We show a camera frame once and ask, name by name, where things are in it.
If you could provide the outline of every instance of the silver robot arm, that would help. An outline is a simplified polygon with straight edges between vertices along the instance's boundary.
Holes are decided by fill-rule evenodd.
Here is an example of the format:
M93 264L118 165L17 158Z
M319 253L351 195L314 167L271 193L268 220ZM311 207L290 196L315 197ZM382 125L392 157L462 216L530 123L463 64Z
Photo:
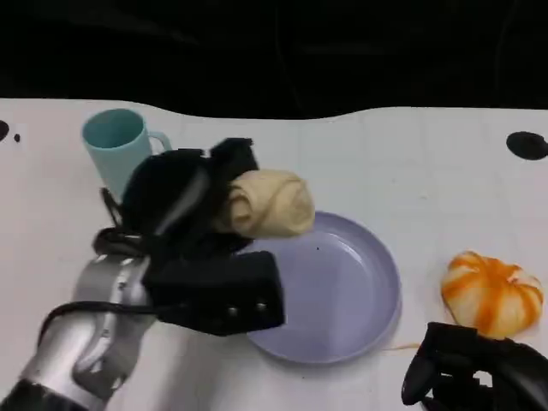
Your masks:
M73 301L146 307L148 258L100 255L80 275ZM71 313L43 335L1 411L102 411L133 372L152 315Z

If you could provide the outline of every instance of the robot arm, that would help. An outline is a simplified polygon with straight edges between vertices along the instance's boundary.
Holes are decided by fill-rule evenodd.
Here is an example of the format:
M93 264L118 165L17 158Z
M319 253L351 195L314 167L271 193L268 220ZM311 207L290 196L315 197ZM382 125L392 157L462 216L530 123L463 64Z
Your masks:
M480 384L477 371L491 374L492 387ZM548 411L548 360L525 344L430 323L405 375L402 401L429 411Z
M247 263L257 268L257 258L270 267L269 270L263 265L265 269L249 281L236 275L239 285L246 290L245 299L237 298L237 293L231 297L222 270L215 273L218 276L202 272L210 282L204 290L203 283L201 289L195 287L193 277L197 273L180 264L179 277L189 279L188 287L198 297L158 306L150 298L149 289L154 288L147 289L144 285L146 275L151 272L150 258L99 255L80 275L73 299L77 302L62 306L63 315L50 316L45 321L46 329L41 333L36 354L0 410L104 410L133 372L146 331L166 314L168 322L219 336L281 325L283 299L277 270L274 260L264 257L267 256L262 253L251 253L225 260L225 267L244 272ZM173 262L166 270L171 278ZM181 290L178 280L172 287ZM224 289L226 297L220 297L218 289ZM250 295L258 299L256 304L249 304ZM63 310L65 307L74 310ZM119 307L120 311L112 312L113 307Z
M252 141L151 156L117 204L103 200L114 228L99 232L98 257L73 302L46 318L34 357L0 411L104 410L137 363L155 320L216 336L284 322L283 294L269 253L237 253L250 240L212 221L229 183L258 165Z

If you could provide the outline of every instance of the teal cup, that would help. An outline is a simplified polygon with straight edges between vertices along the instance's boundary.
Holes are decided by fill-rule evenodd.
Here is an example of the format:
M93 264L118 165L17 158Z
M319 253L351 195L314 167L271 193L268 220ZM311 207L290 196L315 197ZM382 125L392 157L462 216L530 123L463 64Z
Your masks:
M142 116L125 109L103 111L90 118L82 138L104 185L117 201L137 166L153 155L151 139L159 140L163 151L171 150L164 133L148 131Z

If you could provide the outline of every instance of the black hole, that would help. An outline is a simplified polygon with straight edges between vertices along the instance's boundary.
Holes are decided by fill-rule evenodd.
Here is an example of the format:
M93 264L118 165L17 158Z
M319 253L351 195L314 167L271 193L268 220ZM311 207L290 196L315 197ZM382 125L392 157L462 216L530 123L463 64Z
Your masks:
M0 120L0 141L6 138L9 133L9 125Z
M519 131L509 135L506 146L517 157L526 160L540 160L548 156L548 143L544 137L528 131Z

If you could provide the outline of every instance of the dough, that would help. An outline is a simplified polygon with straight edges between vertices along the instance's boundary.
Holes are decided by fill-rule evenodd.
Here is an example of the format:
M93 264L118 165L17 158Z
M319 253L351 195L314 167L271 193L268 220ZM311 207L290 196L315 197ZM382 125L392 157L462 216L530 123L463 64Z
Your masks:
M493 338L512 336L537 321L544 299L539 280L520 266L472 251L451 261L442 296L457 324Z
M229 201L217 221L220 231L249 238L301 235L314 224L314 204L307 184L296 174L253 170L230 185Z

